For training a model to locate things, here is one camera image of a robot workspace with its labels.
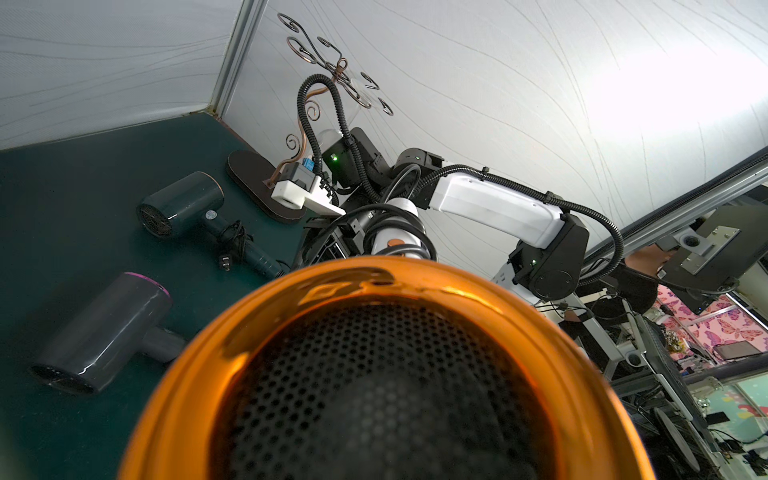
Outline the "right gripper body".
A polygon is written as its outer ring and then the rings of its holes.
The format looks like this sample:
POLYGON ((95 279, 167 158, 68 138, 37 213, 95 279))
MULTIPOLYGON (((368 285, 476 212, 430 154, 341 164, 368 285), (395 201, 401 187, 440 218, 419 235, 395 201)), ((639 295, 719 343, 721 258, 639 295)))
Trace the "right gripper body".
POLYGON ((331 224, 331 217, 310 219, 303 228, 291 269, 363 255, 365 229, 372 219, 372 213, 361 213, 343 220, 328 232, 325 228, 331 224))

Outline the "white hair dryer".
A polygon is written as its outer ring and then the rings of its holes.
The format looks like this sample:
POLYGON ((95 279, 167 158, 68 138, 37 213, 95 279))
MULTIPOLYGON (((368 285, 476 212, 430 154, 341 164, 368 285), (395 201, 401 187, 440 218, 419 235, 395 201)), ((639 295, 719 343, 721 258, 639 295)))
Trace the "white hair dryer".
POLYGON ((650 479, 621 402, 551 320, 429 260, 282 276, 172 364, 123 479, 650 479))

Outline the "green hair dryer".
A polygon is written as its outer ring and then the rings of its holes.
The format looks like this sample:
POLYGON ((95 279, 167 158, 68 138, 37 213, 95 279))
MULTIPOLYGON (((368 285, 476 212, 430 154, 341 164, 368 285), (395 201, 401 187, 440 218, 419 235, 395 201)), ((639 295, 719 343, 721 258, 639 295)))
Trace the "green hair dryer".
POLYGON ((219 267, 225 271, 239 263, 268 280, 285 275, 285 265, 255 244, 242 221, 230 222, 219 213, 224 201, 220 184, 211 175, 195 171, 143 198, 136 214, 143 228, 159 239, 205 230, 218 246, 219 267))

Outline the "grey hair dryer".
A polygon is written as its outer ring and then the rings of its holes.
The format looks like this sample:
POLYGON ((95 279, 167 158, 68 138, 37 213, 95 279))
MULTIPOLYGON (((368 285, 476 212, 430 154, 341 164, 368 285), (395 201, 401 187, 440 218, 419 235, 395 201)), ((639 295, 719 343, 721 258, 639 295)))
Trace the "grey hair dryer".
POLYGON ((160 283, 123 272, 54 336, 29 371, 54 389, 94 395, 137 354, 171 363, 187 345, 161 326, 172 305, 160 283))

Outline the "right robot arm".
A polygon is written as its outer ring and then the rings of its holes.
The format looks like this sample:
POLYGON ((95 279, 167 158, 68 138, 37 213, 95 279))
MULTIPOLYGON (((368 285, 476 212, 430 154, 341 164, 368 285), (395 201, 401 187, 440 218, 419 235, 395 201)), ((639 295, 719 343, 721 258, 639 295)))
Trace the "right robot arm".
POLYGON ((621 263, 620 229, 589 207, 463 164, 443 165, 412 150, 396 169, 377 173, 349 128, 328 76, 306 78, 297 123, 308 156, 279 170, 272 197, 315 213, 294 256, 295 270, 331 260, 397 256, 438 261, 421 211, 456 215, 517 240, 495 283, 536 304, 599 282, 621 263))

